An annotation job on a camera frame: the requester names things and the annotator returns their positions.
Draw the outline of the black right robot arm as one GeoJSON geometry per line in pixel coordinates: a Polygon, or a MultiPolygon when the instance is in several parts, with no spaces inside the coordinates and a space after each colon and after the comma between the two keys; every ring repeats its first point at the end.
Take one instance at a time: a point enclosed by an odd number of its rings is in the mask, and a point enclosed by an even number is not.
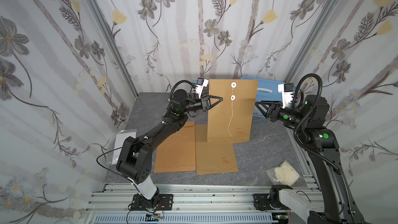
{"type": "Polygon", "coordinates": [[[342,169],[340,146],[333,131],[324,126],[329,105],[324,97],[309,95],[302,105],[284,108],[281,102],[261,101],[255,106],[272,122],[282,121],[293,130],[295,142],[308,153],[314,166],[324,208],[316,210],[300,200],[290,186],[275,186],[270,203],[292,209],[308,224],[364,224],[342,169]]]}

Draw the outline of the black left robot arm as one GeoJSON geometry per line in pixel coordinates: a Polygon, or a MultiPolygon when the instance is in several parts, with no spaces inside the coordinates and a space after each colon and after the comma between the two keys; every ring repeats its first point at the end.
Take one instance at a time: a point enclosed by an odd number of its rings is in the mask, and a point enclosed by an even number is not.
{"type": "Polygon", "coordinates": [[[171,93],[161,122],[141,136],[124,140],[116,164],[117,171],[133,184],[142,198],[155,202],[159,189],[150,178],[153,152],[169,136],[182,129],[190,112],[209,111],[222,101],[219,96],[199,96],[183,89],[171,93]]]}

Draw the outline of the brown kraft file bag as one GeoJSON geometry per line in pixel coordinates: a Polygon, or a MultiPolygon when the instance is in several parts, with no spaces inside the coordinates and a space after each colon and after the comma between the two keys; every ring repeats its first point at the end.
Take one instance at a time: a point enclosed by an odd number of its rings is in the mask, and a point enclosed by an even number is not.
{"type": "Polygon", "coordinates": [[[195,122],[189,121],[157,147],[154,172],[172,173],[195,170],[195,122]]]}
{"type": "Polygon", "coordinates": [[[208,144],[249,142],[257,89],[252,79],[210,80],[209,94],[223,100],[208,112],[208,144]]]}
{"type": "Polygon", "coordinates": [[[206,124],[195,126],[195,155],[197,175],[238,172],[233,144],[208,144],[206,124]]]}

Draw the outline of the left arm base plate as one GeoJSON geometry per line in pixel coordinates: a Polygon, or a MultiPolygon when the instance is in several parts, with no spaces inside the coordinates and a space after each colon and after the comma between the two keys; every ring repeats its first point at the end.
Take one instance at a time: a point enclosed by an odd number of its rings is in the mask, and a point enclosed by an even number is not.
{"type": "Polygon", "coordinates": [[[135,194],[131,204],[128,206],[130,211],[151,211],[163,210],[171,211],[173,208],[173,194],[155,195],[153,199],[148,200],[140,194],[135,194]]]}

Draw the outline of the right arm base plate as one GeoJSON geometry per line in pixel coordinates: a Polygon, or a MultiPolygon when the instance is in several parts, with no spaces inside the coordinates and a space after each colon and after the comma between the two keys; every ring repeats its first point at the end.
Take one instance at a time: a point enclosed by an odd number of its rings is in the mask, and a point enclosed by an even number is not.
{"type": "Polygon", "coordinates": [[[280,210],[280,208],[271,205],[269,194],[253,194],[254,207],[258,211],[280,210]]]}

